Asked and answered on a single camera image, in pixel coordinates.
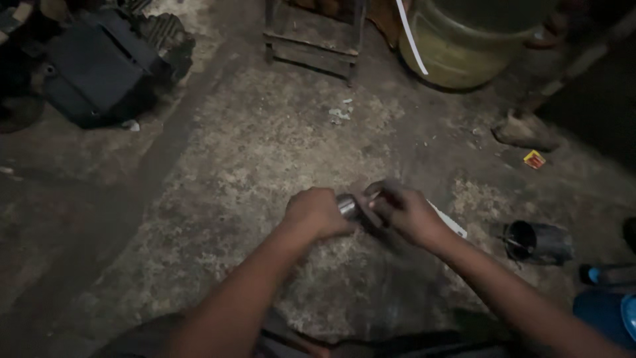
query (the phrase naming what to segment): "concrete floor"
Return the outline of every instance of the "concrete floor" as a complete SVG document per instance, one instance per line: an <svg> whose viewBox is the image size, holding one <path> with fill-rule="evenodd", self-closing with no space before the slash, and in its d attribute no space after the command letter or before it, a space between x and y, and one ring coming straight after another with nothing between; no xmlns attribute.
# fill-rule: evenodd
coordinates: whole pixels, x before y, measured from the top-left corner
<svg viewBox="0 0 636 358"><path fill-rule="evenodd" d="M396 177L422 190L496 256L565 309L582 262L633 262L620 225L636 181L569 139L540 170L489 133L557 64L525 52L481 90L443 94L415 81L367 24L359 79L263 60L262 1L156 0L197 39L192 73L140 120L141 132L82 131L47 108L0 137L0 351L87 356L122 330L197 302L268 234L289 196ZM342 125L328 111L351 98ZM516 264L493 222L567 227L563 268ZM328 341L462 329L487 309L448 268L422 254L399 262L363 233L317 245L275 306Z"/></svg>

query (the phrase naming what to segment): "person's right hand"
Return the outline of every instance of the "person's right hand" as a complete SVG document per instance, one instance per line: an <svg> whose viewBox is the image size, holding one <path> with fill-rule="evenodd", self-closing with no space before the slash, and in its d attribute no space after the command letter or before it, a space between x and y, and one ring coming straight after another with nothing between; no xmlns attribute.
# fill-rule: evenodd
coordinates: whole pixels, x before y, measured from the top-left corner
<svg viewBox="0 0 636 358"><path fill-rule="evenodd" d="M430 250L449 234L456 236L421 192L396 180L384 180L379 186L370 208L412 243Z"/></svg>

